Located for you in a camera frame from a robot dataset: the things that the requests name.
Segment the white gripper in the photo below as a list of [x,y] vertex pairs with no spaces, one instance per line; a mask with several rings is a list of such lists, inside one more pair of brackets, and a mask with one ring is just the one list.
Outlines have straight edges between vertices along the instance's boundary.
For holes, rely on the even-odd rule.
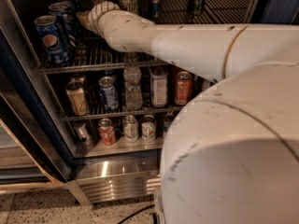
[[119,6],[110,1],[104,1],[96,4],[91,11],[79,11],[76,13],[81,26],[95,34],[102,36],[103,31],[100,29],[98,22],[101,17],[111,10],[119,10]]

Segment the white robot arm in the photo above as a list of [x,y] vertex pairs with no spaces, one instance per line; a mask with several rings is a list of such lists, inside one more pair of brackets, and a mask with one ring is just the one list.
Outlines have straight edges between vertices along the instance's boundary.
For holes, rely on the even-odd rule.
[[156,24],[103,2],[81,25],[210,82],[161,157],[165,224],[299,224],[299,26]]

